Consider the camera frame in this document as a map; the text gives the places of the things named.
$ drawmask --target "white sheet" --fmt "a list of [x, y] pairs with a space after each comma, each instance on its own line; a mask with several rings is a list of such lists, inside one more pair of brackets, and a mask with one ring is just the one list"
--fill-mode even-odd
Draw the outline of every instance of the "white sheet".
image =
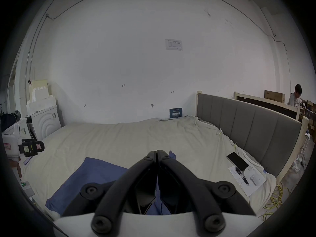
[[[130, 168], [150, 151], [160, 149], [168, 153], [171, 150], [198, 178], [234, 184], [236, 190], [248, 202], [250, 200], [255, 212], [266, 204], [276, 186], [273, 175], [263, 172], [262, 166], [234, 146], [217, 127], [200, 122], [196, 117], [152, 118], [119, 124], [69, 124], [43, 142], [45, 150], [22, 166], [22, 175], [30, 182], [35, 201], [53, 219], [59, 215], [45, 207], [46, 200], [79, 168], [85, 157]], [[226, 156], [231, 152], [247, 158], [267, 179], [250, 197], [228, 170], [232, 163]]]

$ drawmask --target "black smartphone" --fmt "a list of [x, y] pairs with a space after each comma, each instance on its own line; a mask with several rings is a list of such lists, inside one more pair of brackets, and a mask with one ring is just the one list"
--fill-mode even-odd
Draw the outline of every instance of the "black smartphone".
[[237, 168], [240, 169], [240, 171], [244, 171], [249, 164], [245, 162], [243, 159], [240, 158], [238, 154], [235, 152], [232, 152], [227, 156], [228, 160], [230, 160]]

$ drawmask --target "blue cloth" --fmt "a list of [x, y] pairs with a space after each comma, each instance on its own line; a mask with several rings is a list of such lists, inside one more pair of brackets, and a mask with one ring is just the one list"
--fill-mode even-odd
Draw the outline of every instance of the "blue cloth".
[[[175, 159], [171, 151], [169, 156]], [[103, 160], [86, 157], [81, 166], [61, 185], [54, 195], [47, 199], [45, 206], [62, 215], [71, 201], [80, 192], [82, 186], [87, 183], [104, 184], [119, 179], [128, 169]], [[156, 201], [149, 208], [148, 215], [170, 214], [168, 209], [160, 200], [160, 192], [156, 191]]]

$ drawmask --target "person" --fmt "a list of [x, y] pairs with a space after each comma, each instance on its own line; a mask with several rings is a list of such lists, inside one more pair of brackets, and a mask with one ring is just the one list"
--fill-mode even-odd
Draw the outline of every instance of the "person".
[[299, 84], [297, 84], [297, 85], [295, 86], [295, 91], [294, 91], [294, 93], [292, 93], [292, 94], [290, 95], [290, 99], [289, 99], [288, 105], [294, 106], [294, 107], [299, 106], [299, 104], [300, 104], [300, 99], [299, 99], [299, 97], [300, 97], [301, 95], [302, 95], [302, 87], [301, 87]]
[[9, 159], [9, 164], [10, 164], [11, 168], [17, 168], [18, 169], [19, 177], [21, 178], [22, 174], [21, 174], [21, 167], [20, 167], [19, 163], [17, 161]]

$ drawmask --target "pen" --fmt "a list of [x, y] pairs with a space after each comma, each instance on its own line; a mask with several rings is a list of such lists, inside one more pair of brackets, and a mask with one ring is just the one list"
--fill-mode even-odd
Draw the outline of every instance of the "pen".
[[249, 186], [249, 183], [246, 179], [246, 177], [241, 173], [240, 169], [236, 167], [236, 172], [241, 176], [241, 178], [244, 180], [245, 184]]

